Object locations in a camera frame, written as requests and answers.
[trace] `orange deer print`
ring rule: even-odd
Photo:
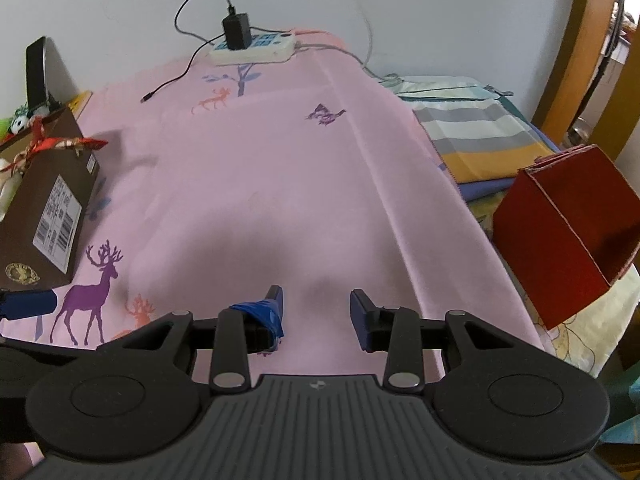
[[[222,103],[226,108],[226,98],[231,95],[231,90],[229,88],[221,88],[220,90],[213,91],[213,97],[209,99],[204,99],[204,101],[200,101],[196,106],[202,106],[205,110],[211,111],[211,108],[207,106],[207,103],[213,103],[213,109],[218,109],[218,103]],[[196,106],[191,109],[191,114],[193,115],[193,111]]]
[[[139,329],[145,326],[147,323],[151,322],[151,313],[155,312],[154,306],[149,303],[149,300],[143,300],[142,295],[139,294],[135,298],[133,298],[133,310],[129,309],[129,305],[125,301],[124,303],[125,310],[131,314],[136,319],[136,327],[133,330]],[[127,335],[133,330],[123,330],[122,332],[117,333],[113,339],[117,339],[124,335]]]

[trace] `white label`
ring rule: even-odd
[[[95,168],[95,155],[92,153],[91,156],[89,157],[89,161],[86,164],[86,170],[89,172],[89,174],[92,174],[94,172],[94,168]]]
[[[82,207],[61,176],[51,190],[33,245],[66,274]]]

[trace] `gray stripe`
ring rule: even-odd
[[[449,153],[501,152],[502,150],[512,150],[513,148],[524,148],[532,144],[539,144],[539,142],[529,132],[519,132],[509,137],[438,139],[433,141],[433,145],[440,155],[449,155]]]
[[[467,123],[469,121],[497,121],[501,117],[512,116],[500,103],[487,108],[454,108],[453,110],[437,110],[423,108],[415,111],[421,123],[440,121],[443,123]]]

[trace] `gold round logo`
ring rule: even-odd
[[[40,280],[36,271],[25,264],[9,264],[4,272],[10,280],[21,285],[33,285]]]

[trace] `purple deer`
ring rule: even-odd
[[[53,329],[56,327],[56,323],[62,314],[65,314],[65,325],[66,329],[71,336],[71,341],[74,342],[74,345],[78,346],[78,341],[74,337],[71,332],[71,326],[69,325],[69,320],[71,319],[72,314],[76,310],[80,310],[81,312],[86,312],[87,310],[91,311],[91,317],[89,318],[89,323],[86,326],[86,335],[84,336],[84,346],[88,345],[87,338],[89,337],[89,330],[91,330],[91,325],[94,322],[94,317],[98,320],[98,330],[100,331],[100,343],[104,343],[104,336],[102,335],[102,306],[107,301],[107,295],[109,293],[109,286],[111,283],[111,278],[114,280],[118,277],[118,271],[116,270],[114,264],[119,262],[122,259],[120,255],[120,251],[117,247],[113,248],[113,253],[111,252],[111,247],[109,245],[109,241],[107,243],[100,246],[100,250],[98,251],[98,257],[100,258],[100,262],[96,262],[91,257],[91,249],[93,246],[88,246],[86,249],[86,257],[89,258],[89,261],[100,269],[102,273],[102,277],[100,279],[100,283],[97,285],[74,285],[72,286],[68,293],[65,296],[65,301],[62,304],[62,308],[60,312],[56,316],[56,320],[53,322],[53,327],[51,328],[51,334],[49,335],[49,341],[53,343]]]

